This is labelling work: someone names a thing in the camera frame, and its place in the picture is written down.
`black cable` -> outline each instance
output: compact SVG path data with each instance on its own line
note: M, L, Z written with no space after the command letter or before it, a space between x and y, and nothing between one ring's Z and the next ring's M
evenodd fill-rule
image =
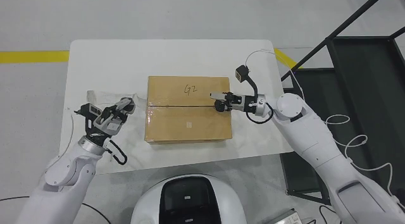
M88 208L91 208L91 209L93 209L94 211L98 212L99 215L101 215L101 216L108 222L108 224L111 224L111 222L107 219L107 217L106 217L105 215L103 215L103 214L102 214L99 210L97 210L95 207L93 207L93 206L91 206L91 205L89 205L89 204L86 204L86 203L82 203L82 205L87 206Z
M7 197L5 199L0 199L0 201L7 201L10 199L23 199L24 197L29 197L29 196L21 196L21 197Z
M0 202L1 202L1 201L11 200L11 199L23 199L23 198L25 198L25 197L30 197L30 196L7 197L7 198L4 198L4 199L0 199ZM105 217L105 215L103 215L103 214L102 214L99 210L97 210L95 207L93 207L93 206L91 206L91 205L89 205L89 204L86 204L86 203L82 203L82 205L87 206L88 208L93 209L93 210L96 211L99 215L101 215L101 216L108 222L108 224L111 224L110 220L107 219L107 217Z
M331 211L331 212L333 212L333 213L336 213L336 212L335 212L334 210L330 209L329 207L324 206L324 205L322 205L322 206L319 207L319 213L321 214L321 216L322 216L322 218L323 218L323 221L325 222L325 224L328 224L327 219L324 217L324 215L323 215L323 213L322 213L322 208L326 208L326 209L328 209L329 211Z
M270 111L271 111L271 115L270 115L266 120L263 120L263 121L256 121L256 120L253 120L253 119L249 116L249 113L246 112L247 118L248 118L250 121L252 121L253 123L256 123L256 124L264 124L264 123L266 123L267 121L271 120L271 118L273 118L273 115L274 115L274 110L273 110L273 108L272 108L268 103L266 103L266 104L267 104L267 106L270 108Z
M113 157L114 157L115 161L116 161L117 163L119 163L120 165L124 165L125 163L127 163L127 161L128 161L128 156L121 150L120 147L118 147L118 145L117 145L115 142L113 142L113 140L109 140L109 142L110 142L111 144L113 144L114 147L115 147L116 149L118 149L118 151L121 153L122 157L124 157L124 160L123 160L123 161L120 161L120 160L118 159L118 157L116 157L115 154L114 154Z

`concrete floor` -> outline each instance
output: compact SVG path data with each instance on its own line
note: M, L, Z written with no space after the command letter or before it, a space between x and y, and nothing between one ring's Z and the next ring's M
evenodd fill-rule
M0 51L66 50L75 39L270 39L299 60L365 1L0 0ZM402 27L404 13L402 0L381 0L344 34L391 34ZM397 42L404 50L405 39ZM331 66L327 52L306 66ZM29 195L56 155L66 71L67 63L0 65L0 198ZM265 223L290 208L308 218L304 223L310 218L323 223L319 204L285 195L278 156L98 175L85 202L113 223L129 223L135 203L150 186L190 172L229 183L248 223ZM24 201L1 202L1 223L12 223ZM339 222L327 216L329 223ZM75 223L103 220L82 208Z

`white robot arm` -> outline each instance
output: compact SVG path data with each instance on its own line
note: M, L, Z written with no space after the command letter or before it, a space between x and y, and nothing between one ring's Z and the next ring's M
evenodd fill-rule
M134 110L134 101L126 97L103 112L91 104L85 104L76 111L86 118L86 136L70 152L51 161L16 223L73 223L87 188L96 174L97 161L105 151L111 153L105 146L106 140L120 131L128 114L132 114ZM110 142L120 150L113 141ZM127 157L122 152L121 154L124 161L120 161L115 155L113 157L123 165Z
M270 114L293 150L324 181L331 204L343 223L405 223L405 214L397 199L353 167L337 148L328 127L301 97L284 94L276 101L266 102L265 95L258 94L248 73L246 66L236 69L237 79L247 80L254 89L254 96L211 93L211 98L216 99L217 111L243 111L255 123L263 122L252 120L249 113L260 117Z

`white tablecloth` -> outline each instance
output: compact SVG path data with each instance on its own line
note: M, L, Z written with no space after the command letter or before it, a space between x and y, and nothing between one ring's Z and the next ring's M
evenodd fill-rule
M258 49L273 51L268 40L76 40L70 47L61 151L70 138L70 114L85 104L88 90L134 94L146 98L150 75L229 77L230 90L253 94L247 82L239 83L235 69ZM283 94L272 54L256 53L248 61L250 77L259 93L277 98ZM84 117L74 115L72 145L85 134ZM128 156L119 165L108 153L97 163L97 173L186 165L224 159L290 152L292 149L269 121L250 122L240 111L232 112L233 139L199 144L149 145L144 141L145 110L135 113L113 140Z

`yellow floor line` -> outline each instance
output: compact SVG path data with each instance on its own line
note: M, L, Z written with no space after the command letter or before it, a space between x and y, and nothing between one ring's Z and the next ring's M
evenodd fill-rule
M283 58L279 62L292 68L297 64L293 59L288 57L285 53L277 48L274 52ZM45 63L45 62L67 62L69 60L69 51L13 51L13 52L0 52L0 64L8 63Z
M297 64L293 59L288 57L285 53L281 52L277 48L274 48L274 53L277 54L279 57L281 57L283 60L279 59L278 57L276 57L276 59L279 62L283 63L285 66L288 66L289 68L292 68L293 66L295 66Z

